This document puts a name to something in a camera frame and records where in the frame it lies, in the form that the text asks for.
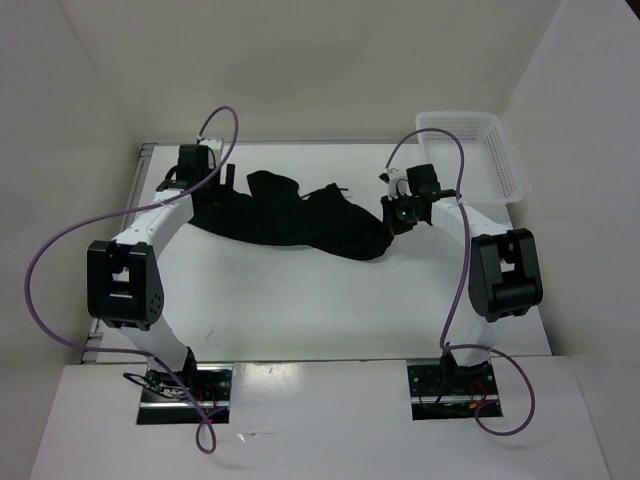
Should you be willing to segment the black shorts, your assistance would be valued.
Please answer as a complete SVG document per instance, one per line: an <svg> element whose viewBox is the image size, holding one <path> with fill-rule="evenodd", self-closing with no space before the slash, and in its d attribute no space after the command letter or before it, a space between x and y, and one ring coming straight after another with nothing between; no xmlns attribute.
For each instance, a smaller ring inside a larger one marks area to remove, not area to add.
<svg viewBox="0 0 640 480"><path fill-rule="evenodd" d="M334 183L302 196L295 180L269 171L255 171L247 182L247 194L231 190L195 204L190 224L231 240L311 247L356 261L383 256L393 242L391 229Z"/></svg>

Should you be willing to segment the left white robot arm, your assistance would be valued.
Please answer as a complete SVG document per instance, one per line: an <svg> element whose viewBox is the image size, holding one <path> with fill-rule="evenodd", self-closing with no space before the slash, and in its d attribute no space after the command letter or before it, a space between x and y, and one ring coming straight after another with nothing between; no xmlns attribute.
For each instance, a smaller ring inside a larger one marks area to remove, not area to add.
<svg viewBox="0 0 640 480"><path fill-rule="evenodd" d="M163 316L158 258L197 207L233 185L232 173L220 180L222 153L220 140L181 145L177 163L155 189L153 208L138 213L112 240L95 241L87 250L89 314L148 354L143 386L156 391L164 386L180 400L196 394L200 376L192 350Z"/></svg>

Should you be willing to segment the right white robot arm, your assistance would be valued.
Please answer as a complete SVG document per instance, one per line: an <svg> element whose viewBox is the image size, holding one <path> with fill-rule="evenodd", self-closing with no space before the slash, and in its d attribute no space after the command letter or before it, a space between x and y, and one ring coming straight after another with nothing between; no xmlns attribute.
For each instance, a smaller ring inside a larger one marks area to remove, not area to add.
<svg viewBox="0 0 640 480"><path fill-rule="evenodd" d="M508 320L541 303L543 287L533 234L508 229L441 187L431 164L388 168L383 220L394 234L425 222L463 246L462 280L439 340L440 385L460 393L489 367L491 350Z"/></svg>

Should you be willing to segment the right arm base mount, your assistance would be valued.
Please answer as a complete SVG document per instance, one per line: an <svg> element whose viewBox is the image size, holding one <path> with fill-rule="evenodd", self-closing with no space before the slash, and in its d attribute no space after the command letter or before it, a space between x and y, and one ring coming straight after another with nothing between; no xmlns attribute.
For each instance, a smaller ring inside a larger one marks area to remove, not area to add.
<svg viewBox="0 0 640 480"><path fill-rule="evenodd" d="M489 362L454 368L444 359L408 361L407 377L414 421L503 416L494 370Z"/></svg>

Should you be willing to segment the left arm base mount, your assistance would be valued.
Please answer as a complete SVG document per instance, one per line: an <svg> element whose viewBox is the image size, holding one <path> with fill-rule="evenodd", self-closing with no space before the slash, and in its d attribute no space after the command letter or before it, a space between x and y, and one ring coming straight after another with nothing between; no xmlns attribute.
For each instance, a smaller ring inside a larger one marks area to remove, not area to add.
<svg viewBox="0 0 640 480"><path fill-rule="evenodd" d="M165 372L125 372L123 378L141 388L138 425L198 424L201 417L180 388ZM233 367L229 364L198 365L192 396L214 425L228 424Z"/></svg>

